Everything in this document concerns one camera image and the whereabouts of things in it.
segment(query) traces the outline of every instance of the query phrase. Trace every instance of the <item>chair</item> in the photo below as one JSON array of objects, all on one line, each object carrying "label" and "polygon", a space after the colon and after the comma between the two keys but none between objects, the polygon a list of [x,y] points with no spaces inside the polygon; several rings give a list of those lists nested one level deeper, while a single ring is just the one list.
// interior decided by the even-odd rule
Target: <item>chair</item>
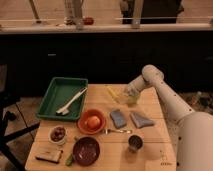
[{"label": "chair", "polygon": [[13,121],[16,119],[16,115],[10,111],[5,112],[4,108],[10,105],[16,104],[20,101],[20,97],[15,95],[12,91],[7,89],[7,65],[0,65],[0,151],[8,158],[8,160],[20,171],[25,170],[24,166],[16,159],[16,157],[10,151],[7,143],[14,140],[17,137],[20,137],[26,133],[39,127],[39,123],[26,127],[9,135],[5,135],[8,121]]},{"label": "chair", "polygon": [[[121,0],[123,24],[131,24],[135,0]],[[141,24],[176,23],[177,16],[182,12],[181,0],[144,0],[141,14]]]}]

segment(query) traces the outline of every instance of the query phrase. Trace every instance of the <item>green tray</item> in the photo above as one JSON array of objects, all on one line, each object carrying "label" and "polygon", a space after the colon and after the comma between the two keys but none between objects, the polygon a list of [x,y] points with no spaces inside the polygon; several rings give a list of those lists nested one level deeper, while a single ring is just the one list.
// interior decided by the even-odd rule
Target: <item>green tray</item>
[{"label": "green tray", "polygon": [[56,111],[64,106],[78,91],[87,87],[87,85],[87,79],[54,77],[40,104],[36,114],[37,117],[59,121],[78,120],[83,108],[86,92],[70,105],[67,115],[56,115]]}]

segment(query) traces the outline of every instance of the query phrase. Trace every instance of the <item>black wall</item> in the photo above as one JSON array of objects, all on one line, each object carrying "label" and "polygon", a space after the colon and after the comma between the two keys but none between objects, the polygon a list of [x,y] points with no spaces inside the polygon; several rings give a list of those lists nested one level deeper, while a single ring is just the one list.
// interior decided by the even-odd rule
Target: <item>black wall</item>
[{"label": "black wall", "polygon": [[154,64],[176,91],[213,90],[213,32],[0,35],[0,63],[22,96],[44,95],[52,77],[128,83]]}]

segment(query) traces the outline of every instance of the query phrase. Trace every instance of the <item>dark red bowl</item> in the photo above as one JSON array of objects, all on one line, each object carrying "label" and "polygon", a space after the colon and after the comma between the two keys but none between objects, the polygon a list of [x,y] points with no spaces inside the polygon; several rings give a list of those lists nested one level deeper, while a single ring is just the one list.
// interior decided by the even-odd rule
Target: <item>dark red bowl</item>
[{"label": "dark red bowl", "polygon": [[99,157],[100,147],[92,137],[80,138],[73,147],[73,159],[81,166],[93,164]]}]

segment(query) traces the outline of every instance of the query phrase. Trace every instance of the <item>wooden table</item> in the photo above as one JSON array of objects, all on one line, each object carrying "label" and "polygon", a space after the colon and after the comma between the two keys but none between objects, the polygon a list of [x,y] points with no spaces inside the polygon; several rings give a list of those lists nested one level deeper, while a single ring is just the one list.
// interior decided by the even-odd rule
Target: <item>wooden table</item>
[{"label": "wooden table", "polygon": [[[111,85],[112,88],[119,92],[125,85]],[[154,88],[149,88],[141,92],[141,97],[137,105],[128,107],[117,104],[109,95],[106,86],[103,84],[90,84],[85,98],[83,111],[87,109],[101,110],[106,119],[107,127],[113,128],[114,125],[109,113],[114,109],[120,109],[128,121],[124,129],[132,129],[133,134],[143,138],[144,146],[137,153],[131,153],[128,150],[129,134],[111,133],[96,134],[93,137],[100,143],[100,156],[98,160],[88,167],[82,167],[74,163],[71,167],[65,165],[67,157],[70,155],[74,137],[86,136],[82,134],[74,122],[60,122],[41,120],[40,127],[37,131],[35,141],[29,153],[26,170],[29,171],[68,171],[68,170],[85,170],[85,171],[175,171],[176,158],[167,131],[165,120],[161,111],[158,97]],[[130,119],[130,111],[137,111],[141,115],[155,121],[154,127],[136,129]],[[48,141],[49,130],[55,125],[64,125],[68,133],[67,143],[62,147],[51,144]],[[63,149],[64,153],[59,164],[38,161],[35,159],[36,150],[40,147],[51,147]]]}]

